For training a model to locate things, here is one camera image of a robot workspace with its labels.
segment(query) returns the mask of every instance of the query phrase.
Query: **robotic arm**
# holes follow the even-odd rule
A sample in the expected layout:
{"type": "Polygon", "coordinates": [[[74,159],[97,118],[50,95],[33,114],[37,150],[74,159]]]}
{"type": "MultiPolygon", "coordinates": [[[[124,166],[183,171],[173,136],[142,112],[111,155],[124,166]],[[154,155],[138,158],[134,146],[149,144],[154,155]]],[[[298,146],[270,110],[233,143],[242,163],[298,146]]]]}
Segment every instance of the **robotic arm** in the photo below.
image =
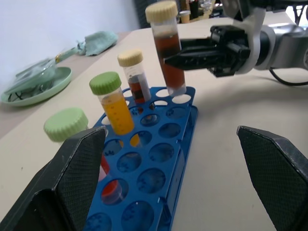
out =
{"type": "Polygon", "coordinates": [[[183,39],[182,50],[165,63],[182,70],[208,69],[216,77],[253,68],[308,70],[308,32],[294,24],[263,25],[266,9],[277,11],[307,0],[222,0],[233,25],[211,27],[206,39],[183,39]]]}

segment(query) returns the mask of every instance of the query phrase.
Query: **test tube rack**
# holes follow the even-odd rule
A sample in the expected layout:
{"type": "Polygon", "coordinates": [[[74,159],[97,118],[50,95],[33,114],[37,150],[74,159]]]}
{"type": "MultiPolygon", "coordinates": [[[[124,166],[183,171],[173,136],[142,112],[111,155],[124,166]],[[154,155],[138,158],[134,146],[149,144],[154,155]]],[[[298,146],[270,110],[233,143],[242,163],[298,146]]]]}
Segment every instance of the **test tube rack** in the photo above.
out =
{"type": "Polygon", "coordinates": [[[103,154],[110,171],[98,182],[84,231],[171,230],[198,110],[192,106],[194,88],[187,87],[190,99],[185,103],[175,103],[177,97],[158,97],[162,89],[166,88],[151,88],[151,100],[142,105],[126,97],[135,123],[129,134],[118,136],[106,125],[103,154]],[[132,147],[130,139],[136,134],[140,144],[132,147]],[[106,204],[102,191],[114,180],[121,185],[121,197],[106,204]]]}

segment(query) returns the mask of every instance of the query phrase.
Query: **cable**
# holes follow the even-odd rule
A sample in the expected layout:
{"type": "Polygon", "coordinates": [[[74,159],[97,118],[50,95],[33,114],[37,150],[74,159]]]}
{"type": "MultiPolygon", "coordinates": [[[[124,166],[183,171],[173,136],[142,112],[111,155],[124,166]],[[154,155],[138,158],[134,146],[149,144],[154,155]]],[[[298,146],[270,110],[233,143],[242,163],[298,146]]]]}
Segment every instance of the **cable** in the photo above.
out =
{"type": "Polygon", "coordinates": [[[287,82],[284,81],[283,79],[279,78],[278,75],[274,72],[274,70],[271,68],[269,69],[270,73],[274,76],[275,79],[277,79],[278,82],[287,85],[287,86],[304,86],[304,85],[308,85],[308,82],[302,82],[302,83],[291,83],[291,82],[287,82]]]}

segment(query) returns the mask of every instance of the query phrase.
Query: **dark red liquid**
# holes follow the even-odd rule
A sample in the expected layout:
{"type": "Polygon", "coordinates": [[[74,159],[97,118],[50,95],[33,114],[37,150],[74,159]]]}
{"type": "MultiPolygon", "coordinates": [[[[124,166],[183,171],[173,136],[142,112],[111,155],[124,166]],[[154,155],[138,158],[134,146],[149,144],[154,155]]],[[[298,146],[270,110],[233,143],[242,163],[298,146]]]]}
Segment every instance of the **dark red liquid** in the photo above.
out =
{"type": "Polygon", "coordinates": [[[132,77],[128,80],[128,84],[131,90],[131,94],[135,100],[135,103],[144,103],[145,99],[142,93],[140,82],[138,81],[138,77],[132,77]]]}
{"type": "Polygon", "coordinates": [[[184,71],[164,64],[163,60],[180,51],[179,35],[154,37],[154,41],[167,87],[179,89],[185,83],[184,71]]]}

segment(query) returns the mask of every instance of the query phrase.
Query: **cup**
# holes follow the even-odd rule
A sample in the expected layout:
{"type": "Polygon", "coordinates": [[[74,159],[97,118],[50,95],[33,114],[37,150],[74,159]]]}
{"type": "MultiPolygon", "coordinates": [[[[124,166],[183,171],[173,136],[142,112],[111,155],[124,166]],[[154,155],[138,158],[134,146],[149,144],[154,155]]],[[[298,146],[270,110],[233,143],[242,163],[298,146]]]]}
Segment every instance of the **cup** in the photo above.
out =
{"type": "Polygon", "coordinates": [[[181,11],[180,12],[182,23],[189,23],[189,15],[190,14],[191,14],[190,11],[181,11]]]}

